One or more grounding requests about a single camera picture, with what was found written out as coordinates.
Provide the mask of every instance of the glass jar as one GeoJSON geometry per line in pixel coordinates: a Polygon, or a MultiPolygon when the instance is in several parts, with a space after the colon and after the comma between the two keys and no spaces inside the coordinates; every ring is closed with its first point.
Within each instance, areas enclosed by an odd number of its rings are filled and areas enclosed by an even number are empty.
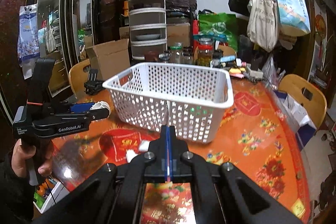
{"type": "Polygon", "coordinates": [[[194,54],[192,52],[183,52],[183,64],[186,65],[194,64],[194,54]]]}
{"type": "Polygon", "coordinates": [[[199,46],[197,51],[197,65],[210,67],[210,62],[213,53],[213,40],[207,37],[199,39],[199,46]]]}
{"type": "Polygon", "coordinates": [[[164,55],[164,56],[162,56],[162,57],[159,58],[159,62],[160,63],[169,63],[169,59],[170,59],[169,56],[164,55]]]}
{"type": "Polygon", "coordinates": [[[193,52],[193,48],[191,46],[183,47],[183,52],[193,52]]]}
{"type": "Polygon", "coordinates": [[[180,42],[175,43],[175,45],[171,46],[170,49],[171,49],[171,55],[170,55],[171,63],[181,64],[183,61],[182,60],[182,43],[180,42]]]}

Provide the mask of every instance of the chair handle hole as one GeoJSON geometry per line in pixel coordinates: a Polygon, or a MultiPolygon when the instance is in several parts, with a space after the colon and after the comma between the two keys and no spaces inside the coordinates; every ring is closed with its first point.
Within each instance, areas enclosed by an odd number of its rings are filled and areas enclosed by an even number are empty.
{"type": "Polygon", "coordinates": [[[313,99],[313,93],[311,93],[308,89],[302,88],[301,93],[304,97],[306,97],[309,101],[313,99]]]}
{"type": "Polygon", "coordinates": [[[87,65],[83,68],[83,72],[89,72],[91,69],[91,66],[90,65],[87,65]]]}

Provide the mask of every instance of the jar lid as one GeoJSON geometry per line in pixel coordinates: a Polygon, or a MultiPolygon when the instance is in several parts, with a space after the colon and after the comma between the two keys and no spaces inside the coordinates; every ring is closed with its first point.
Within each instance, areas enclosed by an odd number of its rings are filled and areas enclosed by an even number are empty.
{"type": "Polygon", "coordinates": [[[181,50],[182,46],[176,46],[176,45],[174,45],[174,46],[170,46],[170,49],[171,50],[181,50]]]}
{"type": "Polygon", "coordinates": [[[199,50],[213,50],[213,45],[212,44],[200,44],[198,46],[199,50]]]}
{"type": "Polygon", "coordinates": [[[164,56],[160,57],[159,60],[168,61],[169,58],[170,58],[169,56],[165,56],[165,55],[164,55],[164,56]]]}
{"type": "Polygon", "coordinates": [[[200,39],[198,39],[199,42],[201,43],[206,43],[206,42],[213,42],[211,38],[209,37],[201,37],[200,39]]]}

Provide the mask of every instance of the mirror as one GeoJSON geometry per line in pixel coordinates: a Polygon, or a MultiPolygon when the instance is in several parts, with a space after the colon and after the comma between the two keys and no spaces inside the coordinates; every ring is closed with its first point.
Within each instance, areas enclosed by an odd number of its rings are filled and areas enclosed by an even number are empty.
{"type": "Polygon", "coordinates": [[[73,36],[78,62],[87,59],[85,47],[93,46],[92,35],[92,0],[73,0],[73,36]]]}
{"type": "Polygon", "coordinates": [[[59,29],[59,1],[60,0],[37,0],[40,56],[56,60],[49,82],[52,97],[70,86],[59,29]]]}

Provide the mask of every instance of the green bag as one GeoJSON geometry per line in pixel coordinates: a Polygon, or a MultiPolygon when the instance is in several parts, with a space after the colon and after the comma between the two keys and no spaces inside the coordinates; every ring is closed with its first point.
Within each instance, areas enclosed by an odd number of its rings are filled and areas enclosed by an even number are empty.
{"type": "Polygon", "coordinates": [[[199,33],[225,38],[228,45],[238,51],[237,22],[235,14],[199,14],[199,33]]]}

